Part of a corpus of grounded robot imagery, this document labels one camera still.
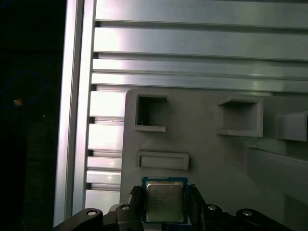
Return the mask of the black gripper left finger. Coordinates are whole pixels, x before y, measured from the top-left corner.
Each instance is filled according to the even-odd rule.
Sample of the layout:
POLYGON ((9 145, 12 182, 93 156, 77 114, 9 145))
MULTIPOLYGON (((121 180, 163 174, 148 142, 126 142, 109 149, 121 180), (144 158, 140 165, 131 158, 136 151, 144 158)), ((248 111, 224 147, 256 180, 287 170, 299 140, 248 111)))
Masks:
POLYGON ((141 214, 144 192, 134 186, 128 203, 116 206, 107 214, 96 208, 86 208, 53 228, 54 231, 142 231, 141 214))

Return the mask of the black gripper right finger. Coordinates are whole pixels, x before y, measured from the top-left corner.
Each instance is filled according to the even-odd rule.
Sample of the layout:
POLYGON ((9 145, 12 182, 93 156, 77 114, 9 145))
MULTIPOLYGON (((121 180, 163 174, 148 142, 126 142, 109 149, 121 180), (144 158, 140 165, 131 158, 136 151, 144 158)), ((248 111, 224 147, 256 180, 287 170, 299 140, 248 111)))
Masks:
POLYGON ((195 185, 189 185, 189 219, 193 231, 290 230, 253 209, 240 209, 233 216, 218 205, 207 204, 195 185))

